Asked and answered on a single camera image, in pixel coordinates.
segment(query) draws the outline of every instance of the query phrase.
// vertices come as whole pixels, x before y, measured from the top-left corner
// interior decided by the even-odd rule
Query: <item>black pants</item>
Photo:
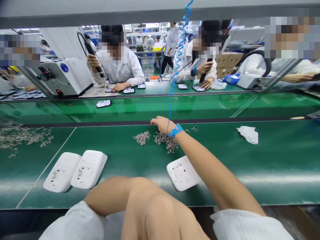
[[[172,57],[164,56],[162,65],[161,65],[161,74],[164,74],[164,70],[166,70],[167,63],[173,69]]]

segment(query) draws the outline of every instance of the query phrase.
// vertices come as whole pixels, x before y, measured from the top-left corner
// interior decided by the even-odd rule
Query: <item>green workbench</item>
[[[148,121],[169,115],[167,96],[113,98],[96,108],[97,99],[0,104],[0,118],[23,124]],[[320,110],[320,100],[294,93],[170,96],[172,119],[292,117]]]
[[[256,127],[259,144],[248,143],[236,127]],[[190,135],[216,155],[251,191],[261,205],[320,203],[320,123],[315,120],[183,124]],[[55,137],[44,148],[39,143],[20,146],[17,157],[0,150],[1,209],[70,208],[89,190],[71,187],[65,193],[43,189],[43,182],[63,152],[82,155],[102,151],[108,160],[98,182],[124,175],[144,176],[187,206],[216,203],[203,183],[186,191],[174,189],[166,166],[184,155],[181,148],[168,154],[154,142],[156,126],[53,128]],[[140,146],[133,136],[149,131]]]

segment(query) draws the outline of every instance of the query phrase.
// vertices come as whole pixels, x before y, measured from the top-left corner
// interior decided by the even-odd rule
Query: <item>blue box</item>
[[[226,75],[224,77],[223,81],[226,83],[237,84],[239,82],[240,78],[235,78],[235,76],[239,77],[240,74]]]

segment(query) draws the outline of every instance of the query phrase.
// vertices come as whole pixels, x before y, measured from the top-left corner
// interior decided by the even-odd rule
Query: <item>blue label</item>
[[[60,67],[61,67],[62,71],[69,72],[69,68],[64,63],[60,63]]]

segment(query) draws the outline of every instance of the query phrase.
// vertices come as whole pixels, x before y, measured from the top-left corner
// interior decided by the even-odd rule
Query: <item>hand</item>
[[[203,83],[200,84],[199,87],[204,89],[209,89],[213,83],[213,77],[208,78],[207,80],[204,80]]]
[[[167,134],[167,129],[168,129],[168,135],[171,134],[171,131],[176,127],[176,125],[172,122],[169,121],[168,118],[157,116],[157,118],[151,119],[150,122],[151,125],[157,125],[159,128],[159,131]]]
[[[14,75],[12,74],[7,74],[6,77],[9,78],[10,80],[14,80]]]
[[[112,89],[112,92],[120,92],[123,89],[127,88],[127,87],[131,87],[129,82],[124,82],[124,83],[117,83]]]
[[[31,91],[31,90],[36,90],[36,89],[38,89],[35,85],[29,85],[29,86],[26,86],[25,88],[24,88],[24,90],[26,91],[26,92],[29,92],[29,91]]]
[[[212,68],[213,62],[205,62],[197,68],[197,74],[208,73]]]
[[[100,67],[100,63],[99,63],[99,60],[97,59],[97,57],[95,55],[88,54],[87,61],[91,66],[92,72],[97,73],[96,67]]]
[[[313,79],[314,74],[289,74],[282,78],[282,81],[289,83],[300,83],[300,82],[309,82],[317,81],[318,79]]]

